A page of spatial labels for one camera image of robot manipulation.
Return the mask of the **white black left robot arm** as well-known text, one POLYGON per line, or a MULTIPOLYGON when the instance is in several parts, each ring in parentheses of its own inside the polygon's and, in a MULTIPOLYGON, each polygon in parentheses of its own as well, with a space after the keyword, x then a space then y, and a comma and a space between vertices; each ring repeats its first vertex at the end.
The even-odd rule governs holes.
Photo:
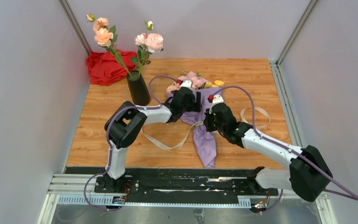
POLYGON ((201 111, 201 93, 186 87, 158 106, 139 106, 125 101, 106 122, 104 129, 109 145, 108 164, 103 173, 106 187, 113 193, 124 188, 125 160, 129 146, 136 140, 144 125, 172 123, 185 112, 201 111))

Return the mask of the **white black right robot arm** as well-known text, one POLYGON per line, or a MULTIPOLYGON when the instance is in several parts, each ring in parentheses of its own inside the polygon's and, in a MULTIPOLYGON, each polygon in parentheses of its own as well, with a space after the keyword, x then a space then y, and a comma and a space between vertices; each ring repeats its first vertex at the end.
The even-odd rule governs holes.
POLYGON ((288 189, 313 202, 330 183, 332 173, 316 147, 301 148, 263 135, 251 124, 237 121, 225 103, 206 109, 205 116, 207 131, 218 132, 231 144, 257 151, 288 170, 281 180, 268 182, 266 168, 261 169, 247 182, 250 193, 259 195, 267 188, 288 189))

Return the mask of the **purple paper bouquet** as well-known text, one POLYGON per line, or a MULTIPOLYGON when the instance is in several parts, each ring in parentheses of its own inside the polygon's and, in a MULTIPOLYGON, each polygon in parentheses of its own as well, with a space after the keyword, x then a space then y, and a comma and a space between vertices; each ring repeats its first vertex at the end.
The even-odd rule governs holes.
POLYGON ((181 120, 189 125, 194 126, 193 130, 193 143, 195 145, 196 152, 201 160, 203 167, 214 168, 215 157, 217 155, 215 135, 212 132, 208 132, 206 126, 203 124, 206 115, 205 112, 208 108, 211 108, 212 104, 207 100, 209 95, 215 93, 220 89, 219 86, 208 85, 207 88, 203 88, 203 85, 210 83, 206 79, 199 77, 195 72, 190 71, 186 75, 178 77, 180 80, 191 79, 193 81, 193 94, 201 94, 200 112, 185 112, 181 116, 181 120))

